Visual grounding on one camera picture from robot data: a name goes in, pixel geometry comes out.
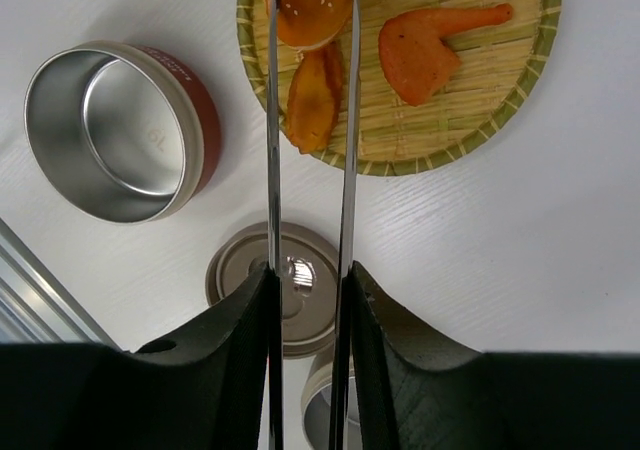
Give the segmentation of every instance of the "white wooden surface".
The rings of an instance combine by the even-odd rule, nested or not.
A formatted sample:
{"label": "white wooden surface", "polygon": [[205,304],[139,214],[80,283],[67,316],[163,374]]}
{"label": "white wooden surface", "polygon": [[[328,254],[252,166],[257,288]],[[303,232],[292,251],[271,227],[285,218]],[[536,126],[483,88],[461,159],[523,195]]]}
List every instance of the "white wooden surface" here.
{"label": "white wooden surface", "polygon": [[[213,253],[266,217],[264,113],[244,78],[234,1],[0,0],[0,217],[125,348],[201,312]],[[95,38],[175,54],[218,104],[221,167],[165,221],[84,216],[29,152],[29,78]],[[359,179],[357,258],[394,298],[475,348],[640,350],[639,83],[640,0],[565,0],[545,74],[501,134],[432,173]],[[284,139],[282,161],[284,217],[336,242],[341,173]],[[289,366],[292,382],[306,368]],[[301,448],[291,393],[288,448]]]}

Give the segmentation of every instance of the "metal tin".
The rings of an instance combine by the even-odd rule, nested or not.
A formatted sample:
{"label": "metal tin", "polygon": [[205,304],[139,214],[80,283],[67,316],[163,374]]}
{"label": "metal tin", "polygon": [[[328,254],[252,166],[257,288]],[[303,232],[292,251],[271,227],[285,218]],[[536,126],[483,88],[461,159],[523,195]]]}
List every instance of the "metal tin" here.
{"label": "metal tin", "polygon": [[157,49],[109,41],[38,69],[25,128],[54,188],[117,223],[179,210],[211,179],[221,147],[214,103],[188,67]]}
{"label": "metal tin", "polygon": [[[207,294],[214,305],[268,259],[267,224],[233,236],[207,271]],[[286,358],[314,355],[333,343],[337,250],[318,234],[282,224],[283,352]]]}
{"label": "metal tin", "polygon": [[[311,365],[307,383],[302,391],[302,427],[311,448],[322,450],[329,441],[331,410],[331,372],[333,347],[319,354]],[[356,394],[353,360],[349,359],[349,406],[347,409],[347,450],[362,450],[360,413]]]}

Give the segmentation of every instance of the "metal tongs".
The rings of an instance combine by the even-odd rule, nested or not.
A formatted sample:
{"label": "metal tongs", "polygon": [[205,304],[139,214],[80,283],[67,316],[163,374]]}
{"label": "metal tongs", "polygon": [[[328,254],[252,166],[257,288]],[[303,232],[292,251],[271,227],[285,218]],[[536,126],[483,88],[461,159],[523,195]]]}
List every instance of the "metal tongs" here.
{"label": "metal tongs", "polygon": [[[273,9],[269,19],[269,77],[267,81],[267,150],[269,193],[269,268],[278,285],[272,307],[278,320],[269,327],[269,449],[284,450],[283,428],[283,354],[282,354],[282,279],[280,255],[280,114],[278,105],[278,37],[277,13],[280,0],[270,0]],[[349,71],[349,103],[347,148],[345,154],[336,299],[335,355],[331,389],[331,418],[328,448],[346,448],[345,422],[349,399],[349,355],[351,343],[351,299],[348,279],[353,268],[353,233],[356,207],[356,175],[360,117],[360,0],[353,0],[351,66]]]}

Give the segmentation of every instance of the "bamboo tray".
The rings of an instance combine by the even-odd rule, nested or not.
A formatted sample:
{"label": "bamboo tray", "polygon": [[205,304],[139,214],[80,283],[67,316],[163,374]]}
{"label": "bamboo tray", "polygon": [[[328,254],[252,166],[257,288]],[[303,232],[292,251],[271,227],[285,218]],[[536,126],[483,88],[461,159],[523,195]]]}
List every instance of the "bamboo tray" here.
{"label": "bamboo tray", "polygon": [[[427,104],[410,107],[391,89],[378,60],[384,22],[416,8],[475,7],[511,3],[514,18],[498,27],[447,40],[462,60],[451,82]],[[562,0],[361,0],[362,103],[358,171],[377,176],[409,175],[451,163],[495,135],[518,111],[538,81],[556,36]],[[266,107],[268,22],[263,0],[238,0],[238,41],[251,86]],[[350,28],[341,34],[346,65]],[[279,44],[281,124],[300,55]],[[313,154],[343,168],[346,88],[338,127],[329,148]]]}

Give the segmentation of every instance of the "tin lid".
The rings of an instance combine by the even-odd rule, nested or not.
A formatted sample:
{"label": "tin lid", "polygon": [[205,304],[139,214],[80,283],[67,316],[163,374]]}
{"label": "tin lid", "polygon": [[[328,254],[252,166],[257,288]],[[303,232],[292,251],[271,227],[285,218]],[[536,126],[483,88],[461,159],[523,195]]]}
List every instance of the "tin lid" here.
{"label": "tin lid", "polygon": [[[338,252],[318,234],[282,223],[284,356],[308,357],[333,342]],[[207,274],[209,303],[228,296],[268,259],[267,224],[248,227],[216,254]]]}

